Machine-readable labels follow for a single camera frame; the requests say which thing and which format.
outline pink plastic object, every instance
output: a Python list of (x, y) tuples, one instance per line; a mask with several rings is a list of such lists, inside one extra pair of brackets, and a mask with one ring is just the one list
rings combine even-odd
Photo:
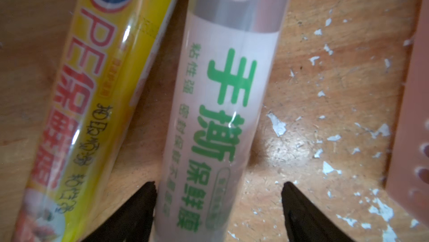
[(429, 0), (423, 0), (386, 190), (429, 227)]

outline wooden table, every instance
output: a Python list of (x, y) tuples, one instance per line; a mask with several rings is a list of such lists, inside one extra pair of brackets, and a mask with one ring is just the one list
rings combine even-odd
[[(410, 228), (412, 217), (383, 190), (412, 50), (403, 43), (413, 35), (420, 1), (291, 1), (227, 241), (287, 241), (280, 203), (285, 181), (296, 181), (356, 241), (382, 241), (387, 224), (400, 241), (429, 240), (428, 229), (421, 224)], [(0, 0), (1, 241), (12, 234), (74, 4)], [(187, 0), (179, 0), (175, 9), (94, 227), (142, 183), (160, 178), (186, 5)], [(323, 35), (314, 34), (318, 29)], [(312, 66), (309, 58), (314, 56), (320, 58)], [(321, 90), (325, 96), (318, 97)], [(287, 123), (281, 137), (265, 116), (269, 112)], [(392, 132), (388, 137), (373, 139), (364, 129), (377, 130), (384, 123)], [(327, 141), (336, 134), (339, 141)], [(352, 154), (355, 148), (360, 151)], [(314, 158), (318, 149), (324, 152)], [(323, 174), (324, 161), (342, 174)], [(374, 189), (394, 210), (389, 223), (368, 211)], [(351, 227), (343, 218), (357, 222)]]

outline plastic packaging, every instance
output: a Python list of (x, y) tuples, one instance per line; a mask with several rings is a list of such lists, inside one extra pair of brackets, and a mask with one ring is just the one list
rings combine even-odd
[(288, 0), (189, 0), (157, 242), (225, 238)]
[(176, 0), (78, 0), (13, 242), (92, 219)]

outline hole in pink plastic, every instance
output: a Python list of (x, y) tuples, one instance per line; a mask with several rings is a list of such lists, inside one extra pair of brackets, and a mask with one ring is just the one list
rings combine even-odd
[(429, 157), (429, 143), (423, 143), (420, 146), (420, 151), (426, 155), (427, 157)]
[(429, 196), (426, 196), (420, 190), (411, 191), (410, 198), (418, 207), (429, 208)]
[(426, 184), (429, 184), (429, 170), (426, 168), (421, 168), (417, 170), (417, 175), (419, 178)]

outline peeling white paint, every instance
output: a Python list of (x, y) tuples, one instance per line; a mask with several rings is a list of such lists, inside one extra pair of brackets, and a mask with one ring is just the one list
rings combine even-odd
[(384, 59), (384, 65), (386, 66), (386, 69), (389, 69), (390, 66), (392, 66), (392, 63), (390, 62), (389, 59), (385, 58)]
[(381, 156), (381, 154), (382, 154), (382, 152), (378, 152), (378, 153), (374, 154), (372, 156), (372, 158), (379, 158)]
[(286, 123), (280, 121), (275, 114), (269, 112), (267, 117), (271, 119), (272, 128), (274, 129), (277, 137), (280, 137), (286, 132)]
[(370, 131), (370, 133), (373, 139), (376, 139), (379, 134), (381, 134), (383, 137), (390, 136), (391, 134), (389, 126), (386, 123), (382, 124), (381, 127), (376, 132)]
[(336, 142), (339, 141), (341, 139), (340, 135), (335, 135), (335, 136), (330, 136), (329, 138), (327, 138), (327, 140), (329, 140), (330, 142)]
[(378, 204), (379, 208), (376, 208), (374, 206), (371, 206), (368, 211), (370, 213), (377, 214), (381, 216), (386, 222), (389, 222), (391, 218), (394, 217), (395, 213), (393, 212), (393, 209), (389, 207), (386, 204), (383, 204), (379, 198), (375, 199), (375, 202)]
[(342, 219), (342, 220), (344, 220), (344, 221), (346, 221), (351, 227), (353, 227), (353, 225), (355, 224), (355, 223), (357, 223), (357, 220), (355, 220), (355, 219), (352, 219), (352, 218), (346, 218), (346, 217), (341, 217), (340, 215), (338, 215), (337, 214), (337, 218), (338, 219)]
[(236, 237), (236, 234), (232, 234), (232, 233), (231, 233), (231, 232), (229, 232), (229, 231), (228, 231), (228, 234), (230, 234), (230, 235), (233, 237), (233, 239), (240, 240), (238, 237)]
[(341, 170), (335, 170), (330, 164), (328, 164), (326, 161), (323, 162), (323, 173), (325, 175), (328, 175), (332, 171), (336, 171), (338, 174), (342, 174)]
[(398, 236), (388, 224), (387, 229), (383, 231), (383, 242), (395, 242), (397, 238)]
[(320, 155), (323, 153), (323, 149), (317, 150), (317, 152), (314, 154), (314, 158), (320, 158)]
[(371, 229), (370, 223), (361, 223), (360, 225), (362, 226), (363, 229)]
[(353, 149), (353, 153), (351, 153), (351, 154), (355, 154), (355, 153), (359, 153), (359, 152), (360, 152), (359, 147), (356, 147)]
[(416, 219), (411, 220), (410, 228), (414, 228), (419, 224), (419, 221)]
[(332, 56), (332, 54), (334, 54), (334, 51), (332, 51), (332, 50), (329, 48), (328, 44), (325, 44), (325, 46), (323, 47), (323, 49), (324, 49), (326, 52), (328, 52), (329, 56)]
[(404, 46), (411, 46), (412, 44), (414, 44), (414, 37), (404, 41)]
[(314, 56), (309, 58), (308, 60), (311, 62), (312, 66), (316, 65), (316, 60), (320, 59), (319, 56)]

